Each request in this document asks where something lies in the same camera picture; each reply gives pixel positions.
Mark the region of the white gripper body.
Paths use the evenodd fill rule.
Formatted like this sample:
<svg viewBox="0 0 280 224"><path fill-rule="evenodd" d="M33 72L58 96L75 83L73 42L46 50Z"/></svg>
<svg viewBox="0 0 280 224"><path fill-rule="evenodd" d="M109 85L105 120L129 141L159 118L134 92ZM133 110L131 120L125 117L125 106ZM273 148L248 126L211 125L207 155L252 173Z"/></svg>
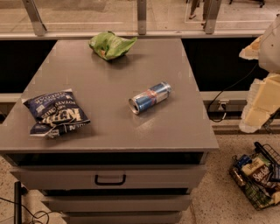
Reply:
<svg viewBox="0 0 280 224"><path fill-rule="evenodd" d="M280 16L275 18L262 35L258 62L262 69L270 73L280 73Z"/></svg>

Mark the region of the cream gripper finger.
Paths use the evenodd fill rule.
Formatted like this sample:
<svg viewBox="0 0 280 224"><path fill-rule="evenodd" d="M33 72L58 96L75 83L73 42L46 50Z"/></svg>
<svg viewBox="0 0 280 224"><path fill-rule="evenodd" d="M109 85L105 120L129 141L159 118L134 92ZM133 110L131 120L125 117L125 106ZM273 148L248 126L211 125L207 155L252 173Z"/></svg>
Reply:
<svg viewBox="0 0 280 224"><path fill-rule="evenodd" d="M243 48L239 53L239 57L245 60L257 60L262 37L256 38L250 45Z"/></svg>
<svg viewBox="0 0 280 224"><path fill-rule="evenodd" d="M269 73L263 80L254 79L247 105L241 114L239 128L245 133L259 130L280 109L280 74Z"/></svg>

